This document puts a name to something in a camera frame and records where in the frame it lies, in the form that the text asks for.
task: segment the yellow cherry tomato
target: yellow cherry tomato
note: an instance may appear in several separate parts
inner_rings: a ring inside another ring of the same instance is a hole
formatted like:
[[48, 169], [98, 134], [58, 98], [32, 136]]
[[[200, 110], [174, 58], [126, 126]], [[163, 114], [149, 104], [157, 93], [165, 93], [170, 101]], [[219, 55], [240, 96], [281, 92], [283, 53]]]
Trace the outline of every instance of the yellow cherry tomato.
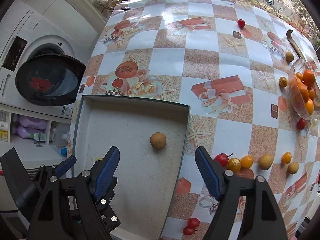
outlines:
[[241, 163], [238, 158], [231, 158], [228, 162], [228, 170], [232, 170], [233, 172], [237, 172], [241, 169]]
[[244, 156], [241, 161], [241, 167], [250, 168], [253, 164], [253, 157], [250, 155]]
[[290, 163], [291, 158], [292, 158], [291, 153], [290, 152], [286, 152], [284, 155], [282, 155], [282, 159], [281, 160], [282, 160], [282, 162], [288, 164], [288, 163]]

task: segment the sticker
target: sticker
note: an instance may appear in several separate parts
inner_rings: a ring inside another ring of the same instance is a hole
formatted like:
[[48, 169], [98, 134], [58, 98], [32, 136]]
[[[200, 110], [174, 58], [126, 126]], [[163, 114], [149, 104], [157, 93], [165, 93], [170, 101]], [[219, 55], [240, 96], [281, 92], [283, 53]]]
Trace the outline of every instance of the sticker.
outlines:
[[241, 40], [241, 33], [233, 31], [233, 37]]
[[73, 113], [73, 108], [64, 106], [61, 114], [66, 116], [72, 116], [72, 113]]
[[313, 187], [315, 186], [315, 183], [312, 183], [312, 186], [311, 186], [311, 189], [310, 189], [310, 191], [312, 191], [313, 190]]
[[81, 84], [79, 93], [83, 93], [84, 87], [85, 87], [85, 83]]
[[278, 106], [271, 104], [271, 117], [278, 119]]

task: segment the gift box print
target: gift box print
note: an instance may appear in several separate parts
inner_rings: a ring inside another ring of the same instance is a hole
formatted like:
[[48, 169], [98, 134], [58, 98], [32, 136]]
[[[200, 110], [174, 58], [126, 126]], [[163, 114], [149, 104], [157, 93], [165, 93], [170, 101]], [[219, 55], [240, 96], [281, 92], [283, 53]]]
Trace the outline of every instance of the gift box print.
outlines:
[[191, 91], [200, 100], [205, 114], [231, 113], [233, 106], [249, 102], [239, 76], [231, 76], [193, 85]]

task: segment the plastic bottle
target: plastic bottle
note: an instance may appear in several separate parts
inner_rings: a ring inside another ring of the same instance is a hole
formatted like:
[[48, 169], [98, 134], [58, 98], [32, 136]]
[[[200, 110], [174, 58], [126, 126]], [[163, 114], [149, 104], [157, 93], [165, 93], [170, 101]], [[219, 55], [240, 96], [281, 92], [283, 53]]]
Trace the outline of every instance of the plastic bottle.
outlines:
[[19, 125], [19, 127], [13, 125], [12, 133], [17, 133], [21, 138], [31, 138], [31, 134], [44, 133], [44, 131], [31, 127], [23, 127], [22, 125]]
[[31, 127], [39, 130], [45, 130], [48, 125], [47, 120], [18, 114], [13, 114], [13, 121], [19, 122], [23, 127]]
[[47, 134], [46, 133], [33, 133], [31, 134], [31, 139], [34, 139], [36, 141], [45, 142], [47, 140]]
[[70, 124], [59, 123], [56, 128], [52, 129], [52, 142], [57, 147], [65, 147], [68, 144], [68, 135]]

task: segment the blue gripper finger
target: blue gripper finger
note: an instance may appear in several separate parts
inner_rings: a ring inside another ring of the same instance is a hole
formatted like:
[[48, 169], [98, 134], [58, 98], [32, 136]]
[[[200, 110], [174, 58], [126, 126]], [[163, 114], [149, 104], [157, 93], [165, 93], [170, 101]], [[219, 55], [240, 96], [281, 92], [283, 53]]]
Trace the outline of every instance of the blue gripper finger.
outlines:
[[120, 151], [117, 147], [111, 147], [106, 156], [108, 155], [110, 155], [110, 157], [104, 167], [102, 167], [100, 173], [92, 175], [92, 179], [95, 179], [95, 192], [93, 193], [93, 197], [96, 201], [99, 201], [100, 198], [105, 195], [120, 161]]
[[75, 156], [70, 156], [64, 162], [61, 162], [56, 166], [55, 175], [60, 178], [63, 174], [65, 174], [73, 165], [76, 164], [77, 158]]
[[217, 201], [220, 201], [222, 199], [222, 192], [220, 191], [220, 187], [222, 185], [220, 184], [223, 183], [223, 181], [221, 181], [221, 179], [219, 179], [217, 174], [214, 172], [212, 166], [208, 161], [208, 158], [212, 161], [204, 147], [200, 146], [196, 149], [196, 164], [204, 180], [204, 183], [207, 186], [210, 195], [214, 196]]

